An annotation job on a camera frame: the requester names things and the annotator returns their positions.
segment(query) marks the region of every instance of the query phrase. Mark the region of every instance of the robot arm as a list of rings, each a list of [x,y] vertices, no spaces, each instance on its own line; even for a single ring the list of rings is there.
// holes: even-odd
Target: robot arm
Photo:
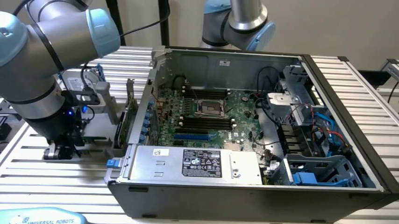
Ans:
[[[202,47],[263,50],[274,33],[260,0],[207,0]]]
[[[120,46],[116,25],[90,1],[34,0],[28,11],[36,23],[24,25],[0,12],[0,96],[54,147],[84,145],[75,106],[54,74],[106,56]]]

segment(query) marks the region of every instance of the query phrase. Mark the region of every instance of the workbench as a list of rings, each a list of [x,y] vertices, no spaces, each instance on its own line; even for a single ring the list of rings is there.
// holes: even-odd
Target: workbench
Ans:
[[[92,61],[104,68],[111,95],[124,104],[126,80],[135,79],[140,99],[151,70],[151,48],[122,47]],[[313,56],[390,171],[399,181],[399,118],[350,62],[338,57]],[[0,209],[59,207],[82,213],[94,224],[175,223],[176,220],[132,220],[104,183],[107,158],[92,154],[84,161],[43,161],[47,141],[27,125],[0,154]],[[210,223],[180,221],[180,223]],[[361,210],[339,224],[397,224],[399,202],[381,210]]]

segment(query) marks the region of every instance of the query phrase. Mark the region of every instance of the warning label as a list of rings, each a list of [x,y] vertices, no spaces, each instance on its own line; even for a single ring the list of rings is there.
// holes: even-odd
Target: warning label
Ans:
[[[220,151],[183,150],[184,176],[222,177]]]

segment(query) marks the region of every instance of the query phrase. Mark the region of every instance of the circuit board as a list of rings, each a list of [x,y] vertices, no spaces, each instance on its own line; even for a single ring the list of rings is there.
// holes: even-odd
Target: circuit board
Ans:
[[[259,120],[255,112],[255,100],[250,99],[251,93],[244,91],[232,91],[227,97],[219,100],[204,98],[188,98],[180,91],[162,89],[159,94],[158,113],[160,117],[160,146],[175,145],[176,129],[180,128],[179,120],[186,118],[222,118],[234,120],[235,125],[231,130],[208,129],[207,140],[180,140],[182,147],[224,148],[239,151],[262,152],[262,147],[255,146],[250,140],[260,132]],[[214,106],[204,108],[202,105],[222,105],[222,109],[214,109]],[[216,111],[212,114],[198,114],[198,111]]]

